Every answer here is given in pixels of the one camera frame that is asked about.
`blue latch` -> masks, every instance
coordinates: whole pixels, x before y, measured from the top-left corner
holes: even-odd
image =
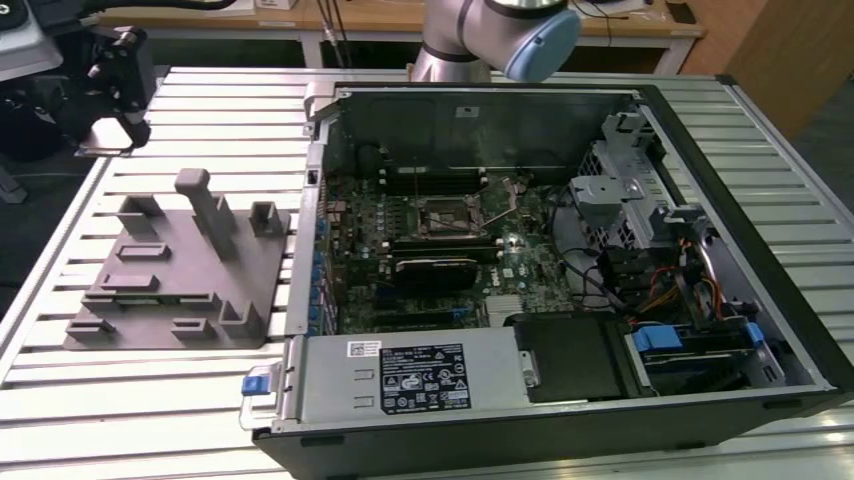
[[[639,352],[647,350],[681,348],[681,340],[676,329],[669,325],[641,327],[631,334]]]
[[[254,375],[242,377],[242,388],[240,389],[244,397],[256,395],[269,395],[269,375]]]
[[[752,346],[757,347],[764,342],[764,335],[761,334],[761,330],[759,330],[759,325],[753,322],[747,322],[747,335],[749,335],[749,341],[752,342]]]

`white label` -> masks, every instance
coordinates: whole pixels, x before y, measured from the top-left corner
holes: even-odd
[[[383,348],[383,342],[369,340],[367,342],[347,342],[348,357],[379,357],[379,349]]]
[[[456,107],[456,118],[477,118],[480,107]]]
[[[294,27],[296,22],[257,22],[258,27]]]

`motherboard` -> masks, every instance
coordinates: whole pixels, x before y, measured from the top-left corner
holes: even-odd
[[[547,231],[555,193],[523,172],[328,177],[336,333],[488,327],[513,313],[572,310]]]

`wire bundle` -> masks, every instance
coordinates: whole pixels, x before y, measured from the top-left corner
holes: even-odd
[[[352,68],[352,52],[349,50],[349,39],[347,38],[347,29],[344,28],[344,21],[341,20],[341,11],[337,6],[337,0],[317,0],[317,8],[320,10],[320,16],[322,17],[322,31],[325,32],[326,40],[332,44],[334,50],[334,60],[339,68]],[[344,45],[343,53],[339,47],[337,32],[341,35],[341,43]]]

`sticker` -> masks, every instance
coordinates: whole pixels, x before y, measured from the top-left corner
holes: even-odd
[[[456,118],[477,118],[480,107],[456,107]]]
[[[268,22],[260,21],[257,22],[258,27],[294,27],[296,22]]]
[[[379,374],[387,415],[471,408],[461,343],[383,348]]]
[[[347,356],[351,358],[377,357],[380,348],[383,348],[383,342],[379,340],[347,342]]]

